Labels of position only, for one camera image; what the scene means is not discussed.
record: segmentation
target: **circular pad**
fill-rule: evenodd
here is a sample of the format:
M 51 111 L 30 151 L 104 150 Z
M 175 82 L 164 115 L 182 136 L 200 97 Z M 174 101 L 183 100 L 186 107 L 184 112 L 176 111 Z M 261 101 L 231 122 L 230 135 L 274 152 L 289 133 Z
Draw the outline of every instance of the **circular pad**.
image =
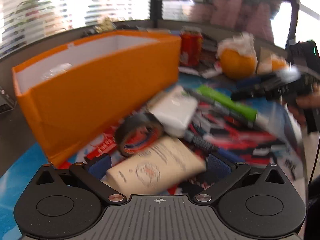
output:
M 40 200 L 37 210 L 47 217 L 58 217 L 67 214 L 73 209 L 74 202 L 66 196 L 49 196 Z
M 269 195 L 257 195 L 247 199 L 247 209 L 259 216 L 273 216 L 283 209 L 282 202 L 276 197 Z
M 90 191 L 54 182 L 27 187 L 14 208 L 14 218 L 23 234 L 65 239 L 94 224 L 101 208 Z

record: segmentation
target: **hand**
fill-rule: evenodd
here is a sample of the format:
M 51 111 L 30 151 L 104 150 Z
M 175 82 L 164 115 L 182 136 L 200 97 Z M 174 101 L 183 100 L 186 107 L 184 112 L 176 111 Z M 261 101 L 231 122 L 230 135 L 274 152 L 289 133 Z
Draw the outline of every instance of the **hand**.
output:
M 318 108 L 320 107 L 320 87 L 315 84 L 313 86 L 313 93 L 306 96 L 297 97 L 297 105 L 302 109 Z M 292 113 L 293 117 L 297 120 L 301 127 L 305 127 L 306 118 L 304 114 L 294 106 L 288 105 L 288 110 Z

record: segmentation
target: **green marker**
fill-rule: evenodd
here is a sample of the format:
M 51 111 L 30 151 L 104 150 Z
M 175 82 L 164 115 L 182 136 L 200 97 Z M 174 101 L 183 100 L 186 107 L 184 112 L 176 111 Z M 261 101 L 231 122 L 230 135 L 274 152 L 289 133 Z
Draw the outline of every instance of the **green marker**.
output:
M 259 115 L 258 111 L 256 109 L 253 109 L 247 105 L 234 102 L 231 100 L 230 97 L 226 96 L 225 94 L 222 94 L 212 88 L 209 88 L 205 85 L 200 86 L 197 91 L 208 98 L 211 98 L 217 102 L 219 102 L 221 105 L 232 109 L 239 114 L 243 115 L 246 119 L 248 119 L 251 122 L 255 122 L 258 125 L 265 128 L 268 124 L 268 119 L 265 116 Z

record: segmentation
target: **window blind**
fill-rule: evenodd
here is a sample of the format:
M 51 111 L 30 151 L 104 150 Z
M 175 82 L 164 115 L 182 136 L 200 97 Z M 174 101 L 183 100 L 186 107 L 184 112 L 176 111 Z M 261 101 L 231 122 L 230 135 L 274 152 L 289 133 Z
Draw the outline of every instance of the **window blind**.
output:
M 150 18 L 150 0 L 0 0 L 0 57 L 44 37 L 113 21 Z

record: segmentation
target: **plastic bag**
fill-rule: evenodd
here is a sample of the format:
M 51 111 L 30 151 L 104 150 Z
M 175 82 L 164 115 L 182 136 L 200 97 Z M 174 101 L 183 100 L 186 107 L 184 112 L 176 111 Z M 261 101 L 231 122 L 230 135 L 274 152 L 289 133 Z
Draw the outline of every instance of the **plastic bag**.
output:
M 283 57 L 271 54 L 268 58 L 259 63 L 257 73 L 262 75 L 286 68 L 289 68 L 289 64 Z
M 242 33 L 218 44 L 217 56 L 227 77 L 239 80 L 255 73 L 258 60 L 253 42 L 252 34 Z

